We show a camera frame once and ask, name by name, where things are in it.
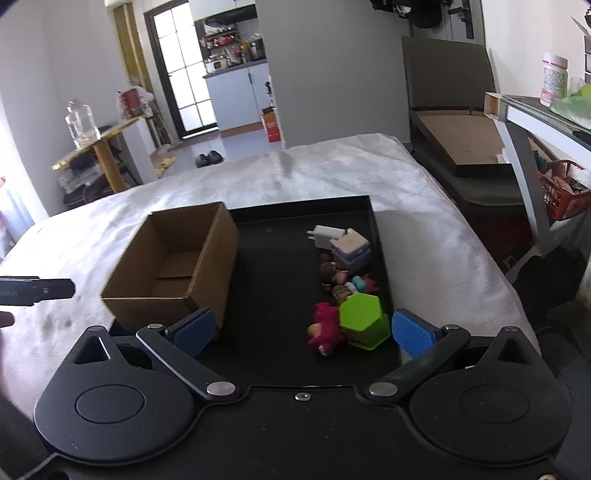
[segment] door handle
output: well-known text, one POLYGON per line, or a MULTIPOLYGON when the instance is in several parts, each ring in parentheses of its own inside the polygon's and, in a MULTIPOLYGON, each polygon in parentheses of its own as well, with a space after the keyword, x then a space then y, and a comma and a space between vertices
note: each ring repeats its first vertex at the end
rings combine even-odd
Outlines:
POLYGON ((474 40, 474 23, 472 22, 472 8, 470 0, 462 0, 462 6, 451 8, 447 11, 449 15, 463 15, 461 20, 466 24, 466 38, 474 40))

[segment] kitchen counter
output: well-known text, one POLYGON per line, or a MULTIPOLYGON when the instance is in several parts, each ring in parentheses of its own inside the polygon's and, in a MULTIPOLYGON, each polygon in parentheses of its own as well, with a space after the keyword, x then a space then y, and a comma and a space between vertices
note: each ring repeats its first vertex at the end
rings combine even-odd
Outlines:
POLYGON ((209 79, 211 77, 216 77, 218 75, 222 75, 222 74, 224 74, 226 72, 233 72, 234 70, 245 69, 247 67, 254 67, 255 65, 260 65, 261 63, 267 63, 267 59, 249 61, 249 62, 246 62, 246 63, 241 63, 240 65, 236 65, 235 67, 230 67, 230 68, 223 69, 223 70, 216 70, 215 72, 208 73, 203 78, 204 79, 209 79))

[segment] blue gripper pad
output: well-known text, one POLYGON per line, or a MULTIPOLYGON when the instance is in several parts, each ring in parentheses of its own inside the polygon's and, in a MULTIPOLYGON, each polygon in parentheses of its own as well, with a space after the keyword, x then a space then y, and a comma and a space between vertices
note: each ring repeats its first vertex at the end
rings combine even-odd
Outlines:
POLYGON ((398 309, 392 317, 392 335, 412 358, 421 355, 443 336, 441 329, 405 309, 398 309))
POLYGON ((190 357, 205 348, 216 334, 216 316, 211 309, 199 309, 166 329, 166 338, 190 357))

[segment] glass door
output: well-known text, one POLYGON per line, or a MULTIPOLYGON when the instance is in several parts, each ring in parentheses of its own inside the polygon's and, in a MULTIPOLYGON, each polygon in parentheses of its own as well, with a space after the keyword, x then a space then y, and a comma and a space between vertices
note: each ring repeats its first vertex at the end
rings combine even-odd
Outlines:
POLYGON ((216 117, 203 79, 205 65, 189 2, 169 2, 147 12, 145 19, 179 137, 215 127, 216 117))

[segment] pink plush toy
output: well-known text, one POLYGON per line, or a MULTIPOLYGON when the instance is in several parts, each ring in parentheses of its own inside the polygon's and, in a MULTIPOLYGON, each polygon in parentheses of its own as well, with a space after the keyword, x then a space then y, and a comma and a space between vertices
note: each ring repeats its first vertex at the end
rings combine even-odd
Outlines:
POLYGON ((345 337, 340 331, 339 308, 322 302, 316 305, 314 324, 308 327, 308 345, 321 355, 330 355, 345 337))

